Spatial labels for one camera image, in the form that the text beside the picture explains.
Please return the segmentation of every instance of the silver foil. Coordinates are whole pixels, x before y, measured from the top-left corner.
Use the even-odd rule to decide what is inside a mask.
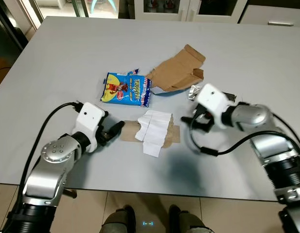
[[[199,93],[199,91],[202,89],[203,87],[202,86],[196,86],[196,85],[192,85],[191,88],[190,88],[190,91],[189,91],[189,100],[194,100],[195,99],[195,96],[197,96],[197,94]],[[230,94],[230,93],[226,93],[226,92],[223,92],[230,101],[233,101],[235,102],[236,100],[236,95],[234,94]]]
[[[189,100],[194,100],[200,89],[202,89],[202,86],[192,85],[189,91]]]

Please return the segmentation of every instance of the flattened cardboard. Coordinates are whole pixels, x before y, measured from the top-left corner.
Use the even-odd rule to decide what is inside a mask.
[[[140,124],[137,121],[126,120],[122,128],[121,140],[127,142],[142,142],[135,138],[136,133],[140,130]],[[173,117],[171,118],[163,148],[168,148],[172,143],[180,143],[180,127],[174,125]]]
[[[152,88],[165,92],[183,90],[203,81],[203,70],[199,69],[206,57],[186,45],[176,56],[162,62],[146,77],[152,80]]]

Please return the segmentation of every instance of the white paper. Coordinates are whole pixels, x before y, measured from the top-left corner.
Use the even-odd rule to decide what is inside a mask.
[[[154,110],[149,110],[138,118],[141,129],[136,133],[135,138],[143,141],[143,153],[159,156],[160,148],[165,142],[170,118],[171,113]]]
[[[166,93],[167,91],[164,91],[163,89],[161,89],[160,87],[158,86],[155,86],[153,88],[151,88],[151,91],[154,93],[154,94],[161,94],[161,93]]]

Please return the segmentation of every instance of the blue snack bag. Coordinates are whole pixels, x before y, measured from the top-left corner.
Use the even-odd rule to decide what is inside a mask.
[[[138,69],[129,73],[108,73],[101,101],[128,105],[149,106],[151,80],[137,75]]]

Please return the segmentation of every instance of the power cord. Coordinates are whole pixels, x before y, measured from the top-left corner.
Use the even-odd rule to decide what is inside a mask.
[[[283,134],[283,133],[280,133],[280,132],[277,132],[277,131],[269,131],[269,130],[266,130],[266,131],[259,131],[259,132],[255,132],[255,133],[251,133],[249,134],[248,136],[242,138],[241,140],[239,140],[237,143],[235,143],[232,147],[230,147],[229,149],[225,150],[225,151],[222,151],[222,152],[219,152],[217,150],[214,150],[214,149],[211,149],[211,148],[208,148],[208,147],[200,147],[197,142],[195,141],[194,137],[193,137],[193,122],[198,118],[199,116],[194,116],[191,123],[190,123],[190,138],[193,142],[193,144],[198,148],[198,150],[201,152],[201,153],[205,153],[205,154],[209,154],[209,155],[213,155],[213,156],[218,156],[218,155],[222,155],[222,154],[227,154],[227,153],[230,153],[232,152],[233,150],[235,150],[236,148],[238,148],[241,144],[243,144],[244,142],[252,139],[253,137],[256,137],[256,136],[259,136],[259,135],[265,135],[265,134],[268,134],[268,135],[274,135],[274,136],[279,136],[279,137],[283,137],[285,138],[286,140],[288,140],[289,142],[291,142],[291,144],[294,146],[294,148],[297,148],[298,150],[298,153],[300,153],[300,146],[289,136]]]
[[[35,142],[34,142],[34,144],[33,144],[33,147],[32,147],[32,149],[31,149],[31,152],[30,152],[30,154],[29,154],[29,157],[28,157],[28,159],[27,159],[27,162],[26,162],[26,164],[25,164],[25,166],[24,166],[22,176],[21,176],[20,185],[19,185],[19,190],[18,190],[18,194],[17,194],[17,201],[16,201],[16,205],[15,205],[15,206],[16,206],[16,209],[15,209],[16,213],[18,212],[18,210],[20,209],[21,204],[22,204],[22,191],[23,191],[24,186],[25,186],[25,179],[26,179],[27,174],[28,174],[29,165],[30,165],[30,163],[31,163],[31,160],[32,160],[33,155],[34,155],[34,152],[35,152],[36,147],[37,147],[37,145],[38,145],[38,143],[39,143],[39,140],[40,140],[40,138],[41,138],[41,136],[42,136],[42,134],[43,134],[43,131],[44,131],[44,129],[45,129],[45,127],[46,127],[48,121],[51,119],[51,117],[52,117],[56,112],[58,112],[60,109],[62,109],[62,108],[64,108],[64,107],[70,106],[70,105],[73,106],[74,109],[75,109],[78,113],[80,112],[81,108],[83,107],[83,104],[80,103],[80,102],[68,102],[68,103],[61,104],[59,107],[57,107],[56,109],[54,109],[54,110],[48,115],[48,117],[45,119],[45,121],[44,121],[44,123],[43,123],[41,129],[39,130],[38,135],[37,135],[37,137],[36,137],[36,139],[35,139]]]
[[[284,121],[282,118],[280,118],[278,115],[276,115],[275,113],[272,113],[273,116],[278,119],[282,124],[284,124],[289,130],[290,132],[293,134],[293,136],[296,138],[296,140],[299,142],[300,144],[300,138],[298,137],[297,133],[292,129],[292,127],[290,125],[288,125],[288,123],[286,121]]]

